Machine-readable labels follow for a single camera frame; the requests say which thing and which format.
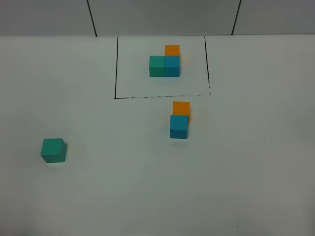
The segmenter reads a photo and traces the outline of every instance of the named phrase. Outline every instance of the blue cube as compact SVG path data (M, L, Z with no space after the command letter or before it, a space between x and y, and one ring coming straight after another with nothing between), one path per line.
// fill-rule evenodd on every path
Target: blue cube
M169 134L171 139L186 139L188 135L188 116L171 115Z
M179 56L165 56L164 66L165 77L179 77L180 74Z

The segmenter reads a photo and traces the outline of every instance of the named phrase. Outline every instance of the orange block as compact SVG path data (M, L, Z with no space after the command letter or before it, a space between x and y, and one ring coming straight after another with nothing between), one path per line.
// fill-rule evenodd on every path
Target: orange block
M166 45L165 46L165 55L166 56L179 56L179 45Z
M173 102L173 115L190 116L190 103L189 102Z

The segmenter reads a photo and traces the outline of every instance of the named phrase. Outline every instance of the block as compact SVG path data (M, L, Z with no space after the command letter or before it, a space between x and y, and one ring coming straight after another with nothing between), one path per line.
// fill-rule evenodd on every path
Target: block
M188 122L190 117L190 103L189 102L173 102L173 115L188 116Z
M186 139L188 135L188 116L171 115L169 134L171 139Z
M165 56L165 77L179 77L180 59L179 56Z
M166 56L179 56L180 55L179 45L166 45L165 55Z
M165 56L150 56L150 77L164 77L164 58Z
M40 155L47 163L65 162L66 151L63 139L44 139Z

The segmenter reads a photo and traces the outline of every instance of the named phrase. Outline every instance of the gray wall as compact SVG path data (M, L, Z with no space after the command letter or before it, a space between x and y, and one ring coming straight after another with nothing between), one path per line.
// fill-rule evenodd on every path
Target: gray wall
M86 0L1 0L0 35L94 35Z
M231 34L240 0L89 0L98 36ZM86 0L1 0L0 36L90 35ZM315 33L315 0L242 0L234 34Z
M97 35L231 34L239 0L89 0Z
M315 0L242 0L234 34L315 33Z

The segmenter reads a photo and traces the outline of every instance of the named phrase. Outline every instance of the green cube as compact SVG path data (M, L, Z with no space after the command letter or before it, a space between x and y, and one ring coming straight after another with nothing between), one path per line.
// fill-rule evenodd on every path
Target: green cube
M64 162L67 152L67 144L63 139L44 139L41 148L41 157L47 163Z
M150 56L150 77L164 77L164 59L165 56Z

